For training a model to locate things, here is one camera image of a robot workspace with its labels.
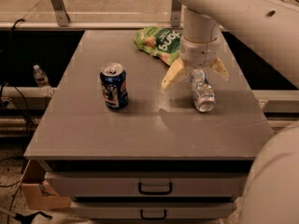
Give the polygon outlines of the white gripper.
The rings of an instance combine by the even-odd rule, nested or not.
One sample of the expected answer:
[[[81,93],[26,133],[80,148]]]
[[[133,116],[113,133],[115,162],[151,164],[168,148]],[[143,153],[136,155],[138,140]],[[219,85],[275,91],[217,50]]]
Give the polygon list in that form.
[[[219,44],[218,38],[206,43],[195,43],[183,36],[180,39],[179,57],[168,68],[161,83],[162,89],[165,91],[186,77],[185,65],[194,68],[209,66],[222,79],[228,81],[229,74],[217,54]]]

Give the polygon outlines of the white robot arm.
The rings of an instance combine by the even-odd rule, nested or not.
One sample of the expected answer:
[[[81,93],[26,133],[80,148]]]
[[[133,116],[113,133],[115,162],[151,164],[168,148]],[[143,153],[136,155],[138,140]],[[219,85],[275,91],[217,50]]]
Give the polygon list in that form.
[[[198,19],[208,17],[240,39],[298,84],[298,7],[278,0],[179,0],[186,7],[179,52],[186,65],[202,60],[200,43],[208,44]],[[243,191],[239,224],[299,224],[299,124],[273,136],[257,155]]]

